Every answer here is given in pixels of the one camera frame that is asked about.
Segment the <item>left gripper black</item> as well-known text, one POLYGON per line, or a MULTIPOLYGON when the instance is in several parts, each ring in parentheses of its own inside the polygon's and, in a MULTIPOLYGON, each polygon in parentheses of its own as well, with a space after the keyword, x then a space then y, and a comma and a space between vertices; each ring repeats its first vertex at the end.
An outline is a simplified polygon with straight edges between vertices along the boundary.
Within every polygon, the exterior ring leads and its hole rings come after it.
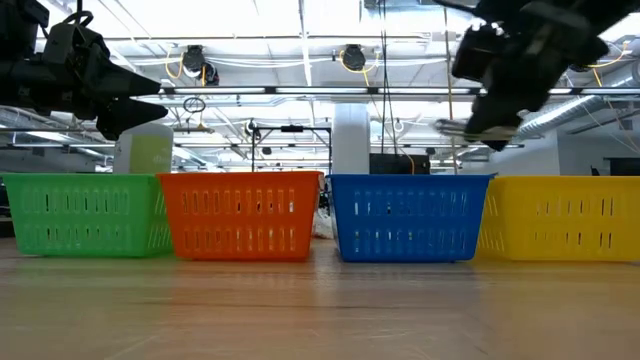
MULTIPOLYGON (((165 117, 168 110, 161 105, 129 98, 116 99, 98 111, 95 81, 91 79, 97 69, 101 52, 96 47, 78 49, 47 48, 47 68, 55 84, 63 92, 62 100, 77 118, 94 120, 96 129, 107 140, 118 140, 133 127, 165 117)), ((107 61, 100 65, 97 91, 112 97, 154 95, 161 84, 107 61)))

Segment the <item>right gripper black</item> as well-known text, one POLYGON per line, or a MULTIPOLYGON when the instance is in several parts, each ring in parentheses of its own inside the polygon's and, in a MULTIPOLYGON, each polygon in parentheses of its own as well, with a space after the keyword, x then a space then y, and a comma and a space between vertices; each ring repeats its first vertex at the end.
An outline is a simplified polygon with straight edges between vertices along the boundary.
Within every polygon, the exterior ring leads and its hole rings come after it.
POLYGON ((515 136, 523 110, 538 111, 549 91, 572 65, 592 65, 608 46, 588 30, 544 25, 530 34, 509 34, 482 77, 487 93, 475 99, 466 133, 502 151, 515 136))

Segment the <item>bagged white cotton pads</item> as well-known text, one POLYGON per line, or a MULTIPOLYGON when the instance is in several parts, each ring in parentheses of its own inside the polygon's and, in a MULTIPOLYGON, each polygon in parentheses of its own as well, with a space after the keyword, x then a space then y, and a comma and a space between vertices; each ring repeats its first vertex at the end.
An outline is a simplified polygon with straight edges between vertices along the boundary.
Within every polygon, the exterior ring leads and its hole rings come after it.
POLYGON ((312 235, 319 239, 333 239, 331 216, 326 208, 319 208, 314 213, 312 235))

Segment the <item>white green wipes canister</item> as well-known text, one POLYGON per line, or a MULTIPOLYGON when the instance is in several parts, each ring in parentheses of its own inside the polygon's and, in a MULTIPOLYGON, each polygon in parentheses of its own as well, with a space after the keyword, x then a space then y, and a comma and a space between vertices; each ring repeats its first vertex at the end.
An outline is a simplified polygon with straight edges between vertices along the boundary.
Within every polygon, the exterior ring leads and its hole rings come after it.
POLYGON ((115 142, 115 174, 157 174, 171 171, 174 131, 146 123, 124 131, 115 142))

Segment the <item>black monitor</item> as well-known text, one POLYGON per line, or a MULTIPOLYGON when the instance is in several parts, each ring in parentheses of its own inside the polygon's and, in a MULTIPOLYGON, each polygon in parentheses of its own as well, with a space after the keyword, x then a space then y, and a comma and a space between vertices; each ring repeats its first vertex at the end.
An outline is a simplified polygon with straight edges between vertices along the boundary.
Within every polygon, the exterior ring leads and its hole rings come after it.
POLYGON ((369 173, 428 175, 431 173, 430 157, 428 155, 371 153, 369 173))

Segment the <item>green plastic basket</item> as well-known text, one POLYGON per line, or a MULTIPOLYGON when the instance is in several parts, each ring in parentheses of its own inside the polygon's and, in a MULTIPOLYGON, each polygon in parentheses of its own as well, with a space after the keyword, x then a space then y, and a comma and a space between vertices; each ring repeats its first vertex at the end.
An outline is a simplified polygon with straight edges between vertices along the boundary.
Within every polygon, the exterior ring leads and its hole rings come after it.
POLYGON ((25 255, 145 258, 173 251, 153 175, 9 173, 3 181, 25 255))

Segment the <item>yellow plastic basket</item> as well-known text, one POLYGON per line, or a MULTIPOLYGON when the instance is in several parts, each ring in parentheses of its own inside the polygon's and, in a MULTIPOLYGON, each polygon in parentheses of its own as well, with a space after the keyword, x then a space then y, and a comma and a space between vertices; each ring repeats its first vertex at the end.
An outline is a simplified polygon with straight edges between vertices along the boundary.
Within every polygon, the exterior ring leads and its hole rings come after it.
POLYGON ((498 176, 475 257, 640 262, 640 176, 498 176))

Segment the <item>blue plastic basket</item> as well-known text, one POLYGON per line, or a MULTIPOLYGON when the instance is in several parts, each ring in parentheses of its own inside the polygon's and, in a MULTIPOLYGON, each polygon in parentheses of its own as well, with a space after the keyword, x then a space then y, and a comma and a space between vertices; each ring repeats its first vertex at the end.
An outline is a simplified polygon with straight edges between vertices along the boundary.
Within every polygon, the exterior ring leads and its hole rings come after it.
POLYGON ((345 262, 447 263, 476 253, 491 175, 327 177, 345 262))

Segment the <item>white square column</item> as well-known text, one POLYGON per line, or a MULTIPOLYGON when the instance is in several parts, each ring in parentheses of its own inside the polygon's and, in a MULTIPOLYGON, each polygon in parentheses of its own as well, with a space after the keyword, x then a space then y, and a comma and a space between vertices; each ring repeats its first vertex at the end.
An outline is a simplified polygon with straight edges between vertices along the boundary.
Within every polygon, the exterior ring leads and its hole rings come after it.
POLYGON ((365 103, 338 103, 332 123, 332 162, 335 174, 368 174, 370 120, 365 103))

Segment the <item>orange plastic basket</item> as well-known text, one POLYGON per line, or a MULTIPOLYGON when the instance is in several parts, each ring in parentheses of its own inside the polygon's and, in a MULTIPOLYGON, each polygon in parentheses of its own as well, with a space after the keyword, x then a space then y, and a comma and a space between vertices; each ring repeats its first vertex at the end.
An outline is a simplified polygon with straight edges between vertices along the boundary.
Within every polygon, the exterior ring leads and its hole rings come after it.
POLYGON ((176 256, 219 261, 308 258, 323 173, 199 172, 157 178, 176 256))

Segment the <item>black background rig stand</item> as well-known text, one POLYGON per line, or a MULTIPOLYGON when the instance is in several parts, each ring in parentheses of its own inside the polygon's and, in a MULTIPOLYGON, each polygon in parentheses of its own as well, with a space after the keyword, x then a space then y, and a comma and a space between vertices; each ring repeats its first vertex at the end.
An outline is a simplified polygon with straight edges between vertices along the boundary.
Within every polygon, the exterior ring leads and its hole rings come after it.
POLYGON ((262 135, 262 138, 259 141, 251 138, 251 171, 254 172, 256 169, 256 157, 255 150, 257 145, 265 140, 273 131, 279 131, 281 133, 302 133, 304 131, 310 131, 316 137, 321 140, 321 143, 324 144, 328 148, 328 172, 332 173, 333 171, 333 133, 332 129, 329 127, 317 127, 317 126, 303 126, 303 125, 282 125, 282 126, 259 126, 260 131, 265 130, 265 133, 262 135), (325 131, 328 135, 328 140, 325 141, 320 137, 319 131, 325 131))

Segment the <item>long ceiling light bar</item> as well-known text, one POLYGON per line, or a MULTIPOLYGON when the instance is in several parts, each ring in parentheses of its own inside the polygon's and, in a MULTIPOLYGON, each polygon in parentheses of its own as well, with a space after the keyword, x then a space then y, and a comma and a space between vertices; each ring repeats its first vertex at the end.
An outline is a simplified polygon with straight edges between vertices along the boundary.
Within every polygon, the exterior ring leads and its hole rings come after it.
MULTIPOLYGON (((480 87, 166 87, 158 95, 484 95, 480 87)), ((553 88, 551 96, 640 96, 640 87, 553 88)))

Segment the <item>silver ceiling duct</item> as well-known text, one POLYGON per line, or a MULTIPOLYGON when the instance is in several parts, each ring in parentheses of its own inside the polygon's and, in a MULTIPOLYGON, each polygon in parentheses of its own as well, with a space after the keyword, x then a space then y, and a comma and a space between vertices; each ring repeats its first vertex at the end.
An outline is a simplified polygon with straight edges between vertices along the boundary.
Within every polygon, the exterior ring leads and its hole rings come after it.
POLYGON ((581 112, 598 111, 603 104, 601 96, 588 95, 578 96, 564 103, 547 105, 538 112, 526 114, 516 136, 526 138, 542 134, 570 121, 581 112))

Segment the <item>dark wall screen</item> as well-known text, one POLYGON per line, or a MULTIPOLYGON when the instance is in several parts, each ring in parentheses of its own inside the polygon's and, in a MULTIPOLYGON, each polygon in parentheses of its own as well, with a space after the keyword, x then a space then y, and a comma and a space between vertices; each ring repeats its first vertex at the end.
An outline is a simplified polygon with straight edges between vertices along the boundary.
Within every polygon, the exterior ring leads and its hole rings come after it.
POLYGON ((640 157, 605 157, 610 176, 640 176, 640 157))

